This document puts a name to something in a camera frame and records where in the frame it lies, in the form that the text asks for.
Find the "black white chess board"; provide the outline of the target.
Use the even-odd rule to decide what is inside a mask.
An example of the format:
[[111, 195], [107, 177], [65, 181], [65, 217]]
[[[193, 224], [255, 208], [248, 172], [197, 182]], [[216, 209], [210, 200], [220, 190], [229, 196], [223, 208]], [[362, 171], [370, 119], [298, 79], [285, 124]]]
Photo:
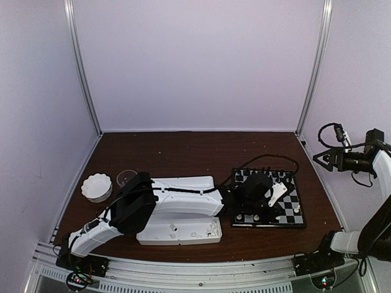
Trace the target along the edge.
[[[305, 215], [301, 207], [301, 198], [295, 177], [293, 184], [284, 184], [288, 191], [275, 203], [273, 210], [276, 213], [274, 215], [269, 218], [259, 215], [259, 222], [254, 221], [254, 215], [242, 214], [243, 221], [238, 221], [236, 219], [237, 215], [235, 215], [231, 219], [231, 226], [241, 228], [306, 228]], [[300, 206], [299, 213], [294, 212], [297, 206]]]

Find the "white plastic compartment tray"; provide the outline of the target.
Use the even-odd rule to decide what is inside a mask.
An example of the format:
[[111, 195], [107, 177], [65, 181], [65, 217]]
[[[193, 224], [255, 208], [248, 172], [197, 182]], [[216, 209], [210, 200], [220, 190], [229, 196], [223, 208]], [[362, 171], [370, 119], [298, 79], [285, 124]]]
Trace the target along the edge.
[[136, 235], [141, 245], [200, 245], [221, 241], [218, 213], [222, 197], [212, 176], [153, 178], [158, 197], [143, 231]]

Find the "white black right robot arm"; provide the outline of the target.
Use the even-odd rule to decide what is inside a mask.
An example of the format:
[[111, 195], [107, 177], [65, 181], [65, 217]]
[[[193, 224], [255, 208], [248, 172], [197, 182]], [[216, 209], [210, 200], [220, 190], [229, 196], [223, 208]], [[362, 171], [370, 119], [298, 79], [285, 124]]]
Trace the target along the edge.
[[390, 261], [390, 144], [383, 131], [366, 132], [363, 143], [353, 144], [340, 123], [328, 123], [318, 131], [318, 141], [326, 150], [313, 156], [313, 161], [327, 171], [366, 173], [377, 181], [375, 202], [369, 204], [368, 222], [356, 231], [331, 232], [330, 246], [313, 256], [317, 269], [328, 268], [337, 253], [373, 257]]

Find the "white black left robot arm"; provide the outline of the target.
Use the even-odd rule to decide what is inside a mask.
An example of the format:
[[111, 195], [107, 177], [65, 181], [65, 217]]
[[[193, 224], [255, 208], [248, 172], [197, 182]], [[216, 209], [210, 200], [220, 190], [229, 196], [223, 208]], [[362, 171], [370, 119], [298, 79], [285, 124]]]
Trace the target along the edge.
[[260, 172], [220, 186], [212, 176], [151, 178], [140, 172], [99, 216], [62, 239], [59, 258], [82, 271], [90, 252], [124, 235], [134, 235], [141, 245], [215, 244], [222, 238], [222, 216], [274, 219], [280, 214], [277, 200], [287, 191]]

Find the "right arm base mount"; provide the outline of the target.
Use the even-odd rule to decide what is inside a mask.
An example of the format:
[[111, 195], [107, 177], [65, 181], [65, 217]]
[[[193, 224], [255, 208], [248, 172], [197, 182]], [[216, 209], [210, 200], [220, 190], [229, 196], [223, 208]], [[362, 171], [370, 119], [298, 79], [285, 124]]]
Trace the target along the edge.
[[293, 257], [296, 276], [309, 275], [314, 287], [324, 291], [336, 285], [335, 269], [344, 264], [344, 257], [333, 252], [318, 251]]

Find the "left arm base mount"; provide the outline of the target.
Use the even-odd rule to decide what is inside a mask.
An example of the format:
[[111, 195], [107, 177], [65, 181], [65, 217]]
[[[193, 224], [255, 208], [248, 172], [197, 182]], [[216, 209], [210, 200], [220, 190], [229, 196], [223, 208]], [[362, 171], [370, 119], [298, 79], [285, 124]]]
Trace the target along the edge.
[[94, 277], [105, 277], [108, 269], [108, 258], [88, 255], [80, 258], [73, 255], [62, 255], [56, 260], [56, 266], [67, 269], [66, 286], [74, 292], [79, 292], [97, 281]]

